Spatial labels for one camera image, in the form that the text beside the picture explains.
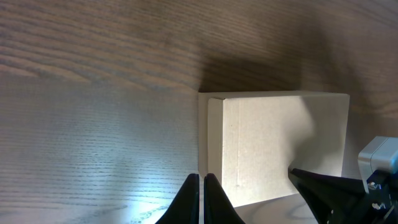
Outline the cardboard box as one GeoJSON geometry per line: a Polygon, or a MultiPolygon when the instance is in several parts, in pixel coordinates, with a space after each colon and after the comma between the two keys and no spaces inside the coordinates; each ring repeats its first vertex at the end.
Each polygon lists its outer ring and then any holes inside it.
{"type": "Polygon", "coordinates": [[[234,207],[296,193],[289,169],[340,176],[349,96],[247,91],[198,96],[198,170],[234,207]]]}

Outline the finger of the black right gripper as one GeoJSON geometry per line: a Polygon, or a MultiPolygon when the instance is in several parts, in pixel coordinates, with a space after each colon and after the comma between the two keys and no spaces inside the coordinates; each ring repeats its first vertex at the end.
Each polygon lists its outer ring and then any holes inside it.
{"type": "Polygon", "coordinates": [[[300,169],[290,170],[288,176],[318,223],[360,223],[370,211],[360,180],[300,169]]]}

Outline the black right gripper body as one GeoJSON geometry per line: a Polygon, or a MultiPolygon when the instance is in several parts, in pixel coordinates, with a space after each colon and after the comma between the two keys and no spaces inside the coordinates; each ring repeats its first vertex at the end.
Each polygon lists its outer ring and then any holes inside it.
{"type": "Polygon", "coordinates": [[[366,181],[369,192],[348,216],[348,223],[397,223],[397,174],[376,170],[366,181]]]}

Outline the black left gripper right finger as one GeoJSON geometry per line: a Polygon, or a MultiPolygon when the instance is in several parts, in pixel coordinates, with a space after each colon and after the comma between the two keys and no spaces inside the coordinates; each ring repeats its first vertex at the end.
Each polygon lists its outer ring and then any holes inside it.
{"type": "Polygon", "coordinates": [[[225,194],[216,175],[204,178],[204,224],[244,224],[225,194]]]}

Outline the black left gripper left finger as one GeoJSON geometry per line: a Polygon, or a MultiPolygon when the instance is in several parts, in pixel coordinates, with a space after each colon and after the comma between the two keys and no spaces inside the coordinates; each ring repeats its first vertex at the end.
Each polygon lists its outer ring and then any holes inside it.
{"type": "Polygon", "coordinates": [[[198,224],[200,177],[189,174],[172,203],[156,224],[198,224]]]}

